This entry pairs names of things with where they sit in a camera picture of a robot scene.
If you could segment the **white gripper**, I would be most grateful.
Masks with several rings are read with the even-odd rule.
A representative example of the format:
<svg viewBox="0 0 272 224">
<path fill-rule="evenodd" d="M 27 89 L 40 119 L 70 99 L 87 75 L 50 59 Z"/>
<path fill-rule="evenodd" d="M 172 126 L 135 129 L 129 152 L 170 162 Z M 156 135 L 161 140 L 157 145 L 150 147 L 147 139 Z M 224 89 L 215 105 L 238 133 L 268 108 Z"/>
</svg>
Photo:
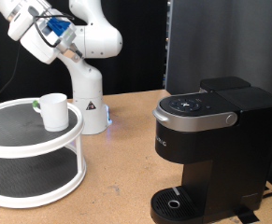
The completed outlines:
<svg viewBox="0 0 272 224">
<path fill-rule="evenodd" d="M 43 22 L 39 26 L 32 25 L 22 36 L 21 44 L 42 63 L 50 64 L 60 55 L 77 63 L 82 53 L 73 43 L 76 36 L 76 27 L 72 24 L 58 36 Z"/>
</svg>

